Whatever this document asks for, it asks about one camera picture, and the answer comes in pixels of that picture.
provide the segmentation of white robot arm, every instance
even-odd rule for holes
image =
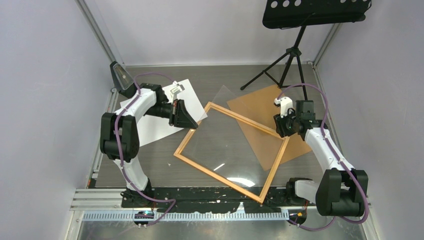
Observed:
[[[361,216],[364,213],[364,203],[353,181],[338,158],[330,149],[329,144],[347,169],[356,176],[364,192],[367,192],[368,176],[363,170],[356,170],[337,148],[330,137],[330,132],[320,128],[322,120],[316,120],[314,102],[311,100],[296,101],[296,109],[289,97],[276,98],[274,104],[280,107],[280,114],[274,116],[276,131],[281,137],[295,133],[310,146],[321,166],[324,175],[321,182],[310,179],[291,178],[287,183],[287,191],[293,198],[301,198],[316,204],[322,216]]]
[[[129,102],[114,113],[104,113],[101,118],[100,151],[121,169],[124,167],[126,176],[131,182],[126,183],[127,189],[145,191],[150,188],[148,177],[144,174],[138,158],[139,137],[137,122],[144,115],[169,119],[169,125],[177,128],[196,129],[198,124],[187,112],[184,100],[177,99],[177,94],[184,90],[182,85],[173,82],[170,90],[172,101],[168,103],[162,87],[157,84],[142,83],[140,91],[136,91]],[[120,142],[123,153],[123,166],[119,156],[118,143],[114,133],[114,124],[121,114],[118,127],[121,128]]]

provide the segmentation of metal frame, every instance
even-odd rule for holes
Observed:
[[[91,14],[89,7],[86,4],[86,1],[93,2],[92,0],[75,0],[79,7],[81,8],[84,16],[87,18],[88,22],[91,24],[91,27],[93,29],[94,34],[99,39],[100,44],[102,45],[103,49],[105,50],[106,54],[110,59],[113,59],[115,57],[115,54],[112,53],[112,50],[107,44],[106,39],[104,38],[104,32],[102,33],[102,30],[97,25],[96,21],[94,20],[93,15]],[[324,41],[324,44],[322,45],[317,57],[315,58],[314,62],[309,62],[309,64],[312,64],[313,72],[315,74],[316,81],[318,83],[318,86],[320,89],[324,91],[321,85],[321,79],[318,73],[317,66],[320,63],[325,51],[327,50],[329,44],[333,40],[334,36],[340,29],[341,24],[335,24],[329,31],[327,38]],[[118,100],[118,93],[115,89],[112,89],[111,96],[109,98],[108,108],[107,112],[113,112],[115,110],[115,106]],[[329,123],[331,126],[331,130],[334,136],[334,141],[339,147],[340,151],[340,143],[338,141],[336,131],[333,125],[333,122],[331,121],[331,118],[329,117]],[[95,154],[93,156],[92,162],[92,169],[90,171],[90,178],[96,178],[97,174],[100,169],[100,165],[102,163],[102,157],[103,154],[100,152],[99,146],[97,146],[95,150]],[[78,239],[78,235],[81,228],[81,223],[84,218],[84,213],[86,211],[142,211],[142,210],[151,210],[151,208],[121,208],[121,202],[122,202],[122,196],[121,192],[123,192],[125,188],[95,188],[95,189],[76,189],[75,195],[73,198],[73,201],[71,203],[70,211],[72,212],[72,215],[69,219],[69,225],[67,230],[67,235],[65,237],[66,240],[76,240]],[[302,206],[286,206],[286,207],[280,207],[281,211],[296,211],[296,210],[303,210]],[[309,209],[316,208],[315,206],[309,206]],[[244,207],[241,204],[237,211],[244,211]],[[379,235],[379,229],[378,226],[375,224],[375,221],[373,219],[374,211],[372,206],[370,205],[370,215],[369,219],[362,224],[363,230],[365,232],[365,235],[368,240],[378,240],[380,239]]]
[[[322,44],[321,48],[318,51],[318,54],[313,60],[313,65],[312,65],[313,68],[316,68],[318,64],[321,62],[321,59],[323,58],[324,53],[327,51],[327,48],[329,47],[330,43],[333,41],[334,37],[336,36],[342,24],[343,23],[335,23],[331,26],[330,31],[325,37],[324,43]]]
[[[108,27],[103,20],[95,0],[75,0],[75,2],[90,25],[91,30],[110,62],[117,61],[121,65],[124,65],[124,60],[115,45],[112,35],[109,33]]]

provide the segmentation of wooden frame corner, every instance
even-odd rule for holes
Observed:
[[[233,112],[231,110],[228,110],[228,109],[226,109],[226,108],[224,108],[224,107],[222,107],[220,105],[217,105],[217,104],[215,104],[213,102],[208,102],[206,104],[206,106],[204,107],[204,111],[206,113],[210,109],[214,109],[214,110],[216,110],[218,112],[221,112],[221,113],[223,113],[223,114],[225,114],[225,115],[227,115],[229,117],[232,117],[232,118],[234,118],[234,119],[236,119],[238,121],[241,121],[241,122],[243,122],[245,124],[248,124],[248,125],[256,128],[256,129],[259,129],[259,130],[261,130],[261,131],[263,131],[263,132],[265,132],[267,134],[270,134],[270,135],[272,135],[272,136],[274,136],[276,138],[281,139],[280,135],[278,135],[275,132],[275,130],[273,130],[273,129],[265,126],[265,125],[262,125],[262,124],[260,124],[258,122],[255,122],[255,121],[253,121],[253,120],[251,120],[251,119],[249,119],[247,117],[244,117],[244,116],[242,116],[242,115],[240,115],[238,113],[235,113],[235,112]],[[265,196],[267,195],[268,189],[271,186],[271,182],[273,181],[274,176],[275,176],[275,174],[277,172],[277,168],[280,165],[280,162],[281,162],[281,159],[283,157],[284,151],[286,150],[286,147],[287,147],[287,143],[289,142],[289,138],[288,137],[284,137],[282,139],[283,142],[282,142],[282,144],[280,146],[280,149],[279,149],[278,154],[277,154],[277,156],[276,156],[276,158],[274,160],[274,163],[272,164],[272,167],[271,167],[271,169],[269,171],[269,175],[266,178],[265,184],[263,185],[263,188],[262,188],[260,194],[259,195],[256,195],[256,194],[254,194],[254,193],[252,193],[252,192],[244,189],[243,187],[235,184],[234,182],[226,179],[225,177],[217,174],[216,172],[214,172],[214,171],[212,171],[210,169],[207,169],[206,167],[204,167],[204,166],[196,163],[195,161],[193,161],[193,160],[191,160],[191,159],[189,159],[189,158],[187,158],[187,157],[185,157],[185,156],[183,156],[181,154],[183,152],[184,148],[186,147],[187,143],[189,142],[189,140],[192,138],[192,136],[195,133],[195,131],[196,130],[194,130],[194,129],[191,129],[191,130],[188,131],[187,135],[185,135],[184,139],[182,140],[182,142],[180,143],[180,145],[178,146],[178,148],[176,149],[176,151],[174,152],[173,155],[175,157],[183,160],[187,164],[195,167],[196,169],[204,172],[205,174],[211,176],[212,178],[214,178],[214,179],[216,179],[216,180],[218,180],[218,181],[220,181],[220,182],[228,185],[229,187],[235,189],[236,191],[238,191],[238,192],[240,192],[240,193],[248,196],[249,198],[251,198],[251,199],[253,199],[253,200],[255,200],[255,201],[259,202],[259,203],[263,203],[264,200],[265,200]]]

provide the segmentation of glass pane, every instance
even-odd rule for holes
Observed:
[[[223,86],[213,102],[229,109],[226,102],[235,98]],[[260,191],[282,143],[281,138],[211,108],[181,154],[240,187]]]

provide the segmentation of purple cable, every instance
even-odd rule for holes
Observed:
[[[139,97],[140,97],[140,94],[141,94],[141,89],[140,89],[140,86],[137,84],[137,82],[136,82],[136,78],[138,78],[138,77],[141,77],[141,76],[146,76],[146,75],[159,75],[159,76],[163,76],[163,77],[165,77],[165,78],[167,78],[167,79],[169,79],[170,81],[174,81],[172,78],[170,78],[169,76],[167,76],[167,75],[165,75],[165,74],[162,74],[162,73],[158,73],[158,72],[146,72],[146,73],[141,73],[141,74],[138,74],[138,75],[136,75],[135,77],[133,77],[133,81],[134,81],[134,84],[135,84],[135,86],[137,87],[137,91],[138,91],[138,94],[137,94],[137,96],[126,106],[127,108],[129,108],[129,107],[131,107],[131,105],[133,105],[136,101],[137,101],[137,99],[139,99]],[[121,168],[122,168],[122,175],[123,175],[123,178],[137,191],[137,193],[138,194],[140,194],[143,198],[145,198],[145,199],[147,199],[147,200],[150,200],[150,201],[153,201],[153,202],[156,202],[156,203],[171,203],[171,205],[168,207],[168,209],[160,216],[160,217],[158,217],[156,220],[154,220],[154,221],[152,221],[152,222],[150,222],[149,224],[147,224],[146,226],[148,227],[148,226],[152,226],[152,225],[154,225],[154,224],[156,224],[160,219],[162,219],[171,209],[172,209],[172,207],[175,205],[175,203],[176,203],[176,200],[175,199],[168,199],[168,200],[160,200],[160,199],[154,199],[154,198],[151,198],[151,197],[149,197],[149,196],[147,196],[147,195],[145,195],[144,193],[142,193],[142,191],[140,191],[137,187],[136,187],[136,185],[134,185],[134,183],[132,183],[131,182],[131,180],[130,180],[130,178],[127,176],[127,173],[125,172],[125,168],[124,168],[124,154],[123,154],[123,151],[122,151],[122,146],[121,146],[121,139],[120,139],[120,137],[119,137],[119,127],[118,127],[118,122],[119,122],[119,119],[121,118],[121,116],[122,116],[122,114],[124,114],[125,113],[125,111],[126,111],[126,109],[123,109],[119,114],[118,114],[118,116],[116,117],[116,120],[115,120],[115,136],[116,136],[116,142],[117,142],[117,145],[118,145],[118,151],[119,151],[119,158],[120,158],[120,166],[121,166]]]
[[[280,97],[287,91],[287,90],[289,90],[289,89],[291,89],[291,88],[294,88],[294,87],[298,87],[298,86],[308,86],[308,87],[311,87],[311,88],[314,88],[314,89],[316,89],[316,90],[318,90],[318,92],[320,92],[321,93],[321,95],[322,95],[322,98],[324,99],[324,102],[325,102],[325,112],[324,112],[324,117],[322,118],[322,122],[321,122],[321,126],[320,126],[320,128],[321,128],[321,133],[322,133],[322,136],[324,137],[324,139],[325,139],[325,142],[327,143],[327,145],[328,145],[328,147],[330,148],[330,150],[331,150],[331,152],[334,154],[334,156],[337,158],[337,161],[338,161],[338,163],[343,167],[343,169],[347,172],[347,174],[349,175],[349,177],[350,177],[350,179],[352,179],[352,181],[355,183],[355,185],[356,185],[356,188],[359,190],[359,193],[360,193],[360,195],[361,195],[361,197],[362,197],[362,200],[363,200],[363,204],[364,204],[364,206],[365,206],[365,211],[364,211],[364,213],[363,213],[363,218],[362,219],[360,219],[360,220],[358,220],[358,221],[356,221],[356,220],[351,220],[351,219],[349,219],[349,218],[346,218],[346,217],[344,217],[344,216],[341,216],[340,218],[342,218],[343,220],[345,220],[345,221],[347,221],[347,222],[349,222],[349,223],[351,223],[351,224],[362,224],[362,223],[364,223],[366,220],[367,220],[367,218],[368,218],[368,215],[369,215],[369,212],[370,212],[370,209],[369,209],[369,207],[368,207],[368,200],[367,200],[367,196],[365,195],[365,192],[364,192],[364,190],[362,189],[362,187],[361,187],[361,185],[359,184],[359,182],[358,182],[358,180],[355,178],[355,176],[353,175],[353,173],[351,172],[351,170],[350,169],[348,169],[348,167],[346,166],[346,164],[343,162],[343,161],[340,161],[340,156],[337,154],[337,152],[336,152],[336,150],[334,149],[334,147],[331,145],[331,143],[330,143],[330,141],[328,140],[328,138],[326,138],[326,133],[325,133],[325,131],[324,131],[324,123],[326,122],[326,120],[327,120],[327,115],[328,115],[328,113],[329,113],[329,103],[328,103],[328,101],[327,101],[327,96],[324,94],[324,92],[323,91],[321,91],[321,89],[319,89],[317,86],[315,86],[315,85],[312,85],[312,84],[309,84],[309,83],[298,83],[298,84],[293,84],[293,85],[290,85],[290,86],[288,86],[287,88],[285,88],[283,91],[281,91],[281,93],[278,95],[278,97],[277,97],[277,99],[280,99]],[[334,219],[335,218],[333,218],[333,220],[327,225],[327,226],[325,226],[324,227],[324,229],[325,228],[327,228],[327,227],[329,227],[330,226],[330,224],[332,224],[333,222],[334,222]]]
[[[307,226],[302,226],[302,225],[299,225],[299,228],[304,229],[304,230],[308,230],[308,231],[312,231],[312,232],[321,231],[321,230],[324,230],[324,229],[328,229],[334,223],[335,220],[336,220],[336,217],[333,217],[332,220],[327,225],[320,227],[320,228],[312,228],[312,227],[307,227]],[[293,220],[289,219],[288,221],[290,223],[294,224],[294,225],[298,225],[296,223],[296,220],[293,221]]]

